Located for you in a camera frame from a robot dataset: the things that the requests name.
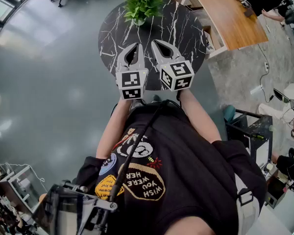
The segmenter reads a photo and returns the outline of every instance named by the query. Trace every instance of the hand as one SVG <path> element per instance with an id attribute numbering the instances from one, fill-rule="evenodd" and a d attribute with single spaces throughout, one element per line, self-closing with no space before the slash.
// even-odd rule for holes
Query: hand
<path id="1" fill-rule="evenodd" d="M 268 12 L 265 11 L 264 9 L 261 11 L 261 13 L 262 13 L 265 17 L 268 17 Z"/>

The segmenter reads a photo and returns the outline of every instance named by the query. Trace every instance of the white veining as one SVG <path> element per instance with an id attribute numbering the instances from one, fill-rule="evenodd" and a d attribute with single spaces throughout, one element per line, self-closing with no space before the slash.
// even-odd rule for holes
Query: white veining
<path id="1" fill-rule="evenodd" d="M 186 47 L 185 47 L 185 50 L 183 51 L 182 55 L 185 53 L 186 49 L 187 49 L 187 46 L 188 44 L 190 43 L 190 41 L 193 39 L 193 36 L 194 34 L 192 34 L 192 37 L 188 40 L 187 44 L 186 44 Z"/>
<path id="2" fill-rule="evenodd" d="M 146 49 L 147 49 L 147 46 L 148 46 L 149 40 L 150 40 L 150 35 L 151 35 L 151 31 L 152 31 L 152 24 L 153 24 L 153 17 L 154 16 L 152 16 L 151 26 L 150 26 L 150 32 L 149 32 L 148 41 L 147 41 L 147 44 L 146 44 L 146 47 L 145 47 L 145 50 L 144 50 L 144 55 L 145 55 L 145 52 L 146 52 Z"/>
<path id="3" fill-rule="evenodd" d="M 157 67 L 153 64 L 153 62 L 152 62 L 152 59 L 153 58 L 150 56 L 149 51 L 147 51 L 147 56 L 145 56 L 145 58 L 148 58 L 148 60 L 150 61 L 152 67 L 154 67 L 155 68 L 155 71 L 157 72 L 158 71 L 157 70 Z"/>
<path id="4" fill-rule="evenodd" d="M 139 42 L 142 43 L 141 37 L 139 36 L 139 26 L 137 27 L 137 35 L 138 35 Z"/>
<path id="5" fill-rule="evenodd" d="M 161 28 L 161 40 L 162 40 L 162 33 L 163 33 L 162 22 L 163 22 L 163 16 L 161 17 L 161 26 L 158 25 Z"/>
<path id="6" fill-rule="evenodd" d="M 115 32 L 117 32 L 117 30 L 118 30 L 119 20 L 120 20 L 120 17 L 123 15 L 123 13 L 124 13 L 124 11 L 121 13 L 121 12 L 120 12 L 120 8 L 119 8 L 119 10 L 118 10 L 118 17 L 117 17 L 117 19 L 116 19 L 116 23 L 114 24 L 114 26 L 112 27 L 112 29 L 111 29 L 110 31 L 108 31 L 108 34 L 107 34 L 106 37 L 101 41 L 101 43 L 103 43 L 103 41 L 109 36 L 109 34 L 111 34 L 111 31 L 114 30 L 115 27 L 116 27 Z"/>
<path id="7" fill-rule="evenodd" d="M 181 33 L 180 33 L 180 36 L 179 36 L 179 40 L 178 40 L 178 48 L 180 48 L 180 44 L 183 41 L 183 38 L 184 38 L 184 30 L 185 30 L 185 27 L 187 25 L 187 21 L 189 21 L 189 18 L 190 18 L 190 15 L 186 16 L 184 18 L 184 20 L 183 20 L 182 30 L 181 30 Z"/>
<path id="8" fill-rule="evenodd" d="M 171 0 L 169 0 L 169 2 L 168 3 L 166 3 L 164 6 L 163 6 L 163 8 L 162 9 L 164 9 L 169 3 L 171 2 Z"/>
<path id="9" fill-rule="evenodd" d="M 198 29 L 198 28 L 195 27 L 194 25 L 192 25 L 192 27 L 194 27 L 194 28 L 196 28 L 197 30 L 200 31 L 200 33 L 201 33 L 201 35 L 200 35 L 200 43 L 201 43 L 202 45 L 205 46 L 205 43 L 204 43 L 204 41 L 203 41 L 203 39 L 202 39 L 202 36 L 204 35 L 204 29 Z"/>
<path id="10" fill-rule="evenodd" d="M 116 51 L 116 55 L 114 56 L 113 58 L 113 64 L 110 66 L 110 72 L 112 71 L 112 68 L 114 67 L 114 63 L 116 61 L 116 58 L 118 56 L 118 51 L 117 51 L 117 45 L 116 45 L 116 42 L 114 41 L 113 37 L 112 37 L 112 34 L 111 34 L 111 38 L 113 40 L 113 44 L 114 44 L 114 50 Z"/>
<path id="11" fill-rule="evenodd" d="M 127 38 L 128 38 L 128 34 L 129 34 L 129 32 L 130 32 L 130 30 L 131 30 L 133 24 L 134 24 L 134 22 L 133 22 L 133 20 L 132 20 L 131 25 L 129 26 L 128 32 L 127 32 L 127 34 L 126 34 L 126 36 L 125 36 L 125 38 L 124 38 L 124 41 L 123 41 L 122 45 L 124 45 L 124 43 L 126 42 L 126 40 L 127 40 Z"/>
<path id="12" fill-rule="evenodd" d="M 100 53 L 100 56 L 101 55 L 107 55 L 107 56 L 110 56 L 110 57 L 114 57 L 115 56 L 115 54 L 109 54 L 109 53 L 104 53 L 104 52 L 101 52 Z"/>
<path id="13" fill-rule="evenodd" d="M 194 52 L 192 51 L 191 64 L 193 63 L 193 60 L 194 60 Z"/>
<path id="14" fill-rule="evenodd" d="M 172 30 L 173 30 L 173 28 L 174 28 L 174 30 L 176 31 L 175 23 L 176 23 L 176 21 L 177 21 L 177 19 L 178 19 L 178 15 L 177 15 L 177 18 L 176 18 L 175 21 L 174 21 L 174 18 L 175 18 L 175 13 L 176 13 L 176 11 L 177 11 L 178 6 L 179 6 L 179 3 L 178 3 L 178 2 L 175 2 L 175 11 L 174 11 L 173 14 L 171 13 L 171 15 L 172 15 L 172 23 L 171 23 L 171 29 L 169 30 L 169 32 L 170 32 L 170 37 L 169 37 L 168 43 L 170 43 L 170 39 L 171 39 L 171 35 L 172 35 Z"/>
<path id="15" fill-rule="evenodd" d="M 173 46 L 175 46 L 175 40 L 176 40 L 176 21 L 177 19 L 175 19 L 174 23 L 173 23 Z"/>

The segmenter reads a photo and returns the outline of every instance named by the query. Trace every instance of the round table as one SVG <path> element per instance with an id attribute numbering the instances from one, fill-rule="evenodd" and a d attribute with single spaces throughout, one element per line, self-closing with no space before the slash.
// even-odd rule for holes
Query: round table
<path id="1" fill-rule="evenodd" d="M 151 50 L 151 41 L 160 39 L 176 46 L 182 56 L 192 63 L 196 73 L 206 54 L 206 38 L 202 26 L 193 12 L 173 0 L 163 0 L 162 17 L 150 17 L 142 26 L 125 22 L 125 9 L 121 3 L 103 21 L 98 35 L 101 59 L 115 76 L 118 55 L 132 43 L 143 45 L 145 67 L 149 70 L 146 90 L 165 90 Z"/>

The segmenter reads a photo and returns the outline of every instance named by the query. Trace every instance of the cable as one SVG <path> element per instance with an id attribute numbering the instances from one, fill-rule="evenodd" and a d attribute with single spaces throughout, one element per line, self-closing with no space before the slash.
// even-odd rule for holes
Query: cable
<path id="1" fill-rule="evenodd" d="M 118 105 L 118 103 L 116 103 L 116 105 L 113 107 L 113 109 L 111 111 L 111 114 L 110 114 L 110 117 L 112 116 L 112 114 L 113 114 L 113 112 L 114 112 L 114 110 L 115 110 L 115 108 L 116 108 L 117 105 Z"/>
<path id="2" fill-rule="evenodd" d="M 45 191 L 48 192 L 47 189 L 46 189 L 46 187 L 45 187 L 44 184 L 43 184 L 43 182 L 45 182 L 45 179 L 44 179 L 44 178 L 39 178 L 39 177 L 37 176 L 36 172 L 34 171 L 33 167 L 31 167 L 31 165 L 29 165 L 29 164 L 9 164 L 9 163 L 7 163 L 7 162 L 5 162 L 5 163 L 3 163 L 3 164 L 0 164 L 0 165 L 10 165 L 10 166 L 11 166 L 11 165 L 16 165 L 16 166 L 29 166 L 29 167 L 33 170 L 35 176 L 39 179 L 39 181 L 40 181 L 41 185 L 43 186 L 43 188 L 45 189 Z"/>
<path id="3" fill-rule="evenodd" d="M 292 166 L 286 168 L 286 170 L 287 170 L 287 172 L 288 172 L 288 175 L 289 175 L 291 181 L 292 181 L 293 179 L 291 178 L 291 176 L 290 176 L 290 174 L 289 174 L 289 168 L 291 168 L 291 167 L 293 167 L 293 166 L 294 166 L 294 164 L 293 164 Z"/>
<path id="4" fill-rule="evenodd" d="M 284 119 L 284 115 L 286 114 L 286 112 L 285 113 L 283 113 L 283 116 L 282 116 L 282 118 L 280 118 L 280 120 L 284 120 L 284 122 L 288 125 L 288 127 L 291 129 L 291 130 L 293 130 L 293 128 L 292 127 L 290 127 L 290 124 L 291 124 L 291 122 L 294 120 L 294 118 L 290 121 L 290 122 L 286 122 L 286 120 Z"/>
<path id="5" fill-rule="evenodd" d="M 266 55 L 264 54 L 263 50 L 260 48 L 260 45 L 259 45 L 259 44 L 257 44 L 257 45 L 258 45 L 260 51 L 262 52 L 263 56 L 265 57 L 266 62 L 267 62 L 267 64 L 268 64 L 268 66 L 269 66 L 269 62 L 268 62 L 268 59 L 267 59 Z M 269 103 L 269 102 L 271 101 L 271 99 L 273 99 L 273 97 L 271 97 L 271 98 L 269 99 L 269 101 L 267 101 L 265 90 L 264 90 L 263 86 L 261 85 L 261 79 L 262 79 L 264 76 L 268 75 L 269 73 L 270 73 L 270 66 L 269 66 L 268 72 L 267 72 L 266 74 L 263 74 L 263 75 L 260 77 L 260 79 L 259 79 L 260 88 L 262 89 L 262 91 L 263 91 L 263 93 L 264 93 L 266 103 Z"/>
<path id="6" fill-rule="evenodd" d="M 266 26 L 268 26 L 268 24 L 267 24 L 267 20 L 266 20 L 266 17 L 264 17 L 264 19 L 265 19 L 265 21 L 266 21 Z M 269 26 L 268 26 L 269 27 Z"/>

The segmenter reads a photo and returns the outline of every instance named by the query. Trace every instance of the green plant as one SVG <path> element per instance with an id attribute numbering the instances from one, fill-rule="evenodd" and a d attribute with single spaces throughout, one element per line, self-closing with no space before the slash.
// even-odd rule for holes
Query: green plant
<path id="1" fill-rule="evenodd" d="M 159 7 L 161 4 L 162 0 L 126 0 L 125 21 L 133 20 L 135 24 L 138 24 L 145 22 L 147 17 L 160 17 Z"/>

